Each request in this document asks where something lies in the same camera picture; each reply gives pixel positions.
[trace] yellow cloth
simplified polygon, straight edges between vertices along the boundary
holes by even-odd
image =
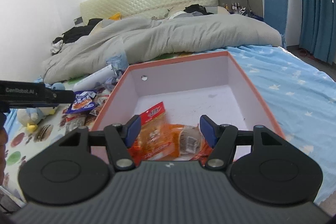
[[[109,17],[109,19],[112,19],[112,20],[121,20],[121,13],[116,13],[115,15]]]

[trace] blanket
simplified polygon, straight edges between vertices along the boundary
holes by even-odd
[[[134,64],[166,53],[281,45],[279,32],[266,23],[241,15],[221,14],[159,21],[126,18],[81,38],[43,62],[45,83],[92,74],[105,67],[107,59],[122,52]]]

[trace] box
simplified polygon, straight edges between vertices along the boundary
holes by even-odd
[[[129,66],[92,130],[124,124],[161,101],[169,123],[196,126],[205,114],[240,130],[262,124],[284,137],[251,80],[226,51]]]

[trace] plush toy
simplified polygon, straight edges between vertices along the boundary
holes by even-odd
[[[65,90],[62,83],[55,83],[51,86],[53,90]],[[38,123],[48,115],[53,115],[57,107],[38,107],[19,109],[17,111],[17,120],[25,127],[30,133],[33,133],[38,128]]]

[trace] bed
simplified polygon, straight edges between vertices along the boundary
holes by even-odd
[[[175,6],[196,3],[216,6],[218,0],[88,0],[81,3],[80,7],[83,21],[88,22],[90,18],[108,18],[115,12],[121,12],[125,17],[163,19],[168,10]],[[281,47],[263,44],[225,47],[213,51],[229,51],[234,56],[267,102],[286,139],[319,163],[324,179],[315,203],[320,204],[327,199],[336,190],[336,150],[333,145],[336,141],[333,134],[336,128],[336,83],[327,74],[304,63]],[[40,126],[59,124],[62,109],[64,106]],[[21,129],[16,128],[15,112],[11,115],[6,129],[9,130],[10,139],[13,139],[21,133]],[[63,134],[55,126],[48,140],[35,143],[27,155],[21,153],[26,151],[25,141],[14,147],[11,147],[9,141],[7,161],[13,153],[20,152],[20,159],[13,164],[7,164],[5,169],[8,178],[4,187],[10,194],[24,202],[16,179],[22,157],[26,156],[24,160],[29,160],[46,148],[54,138]]]

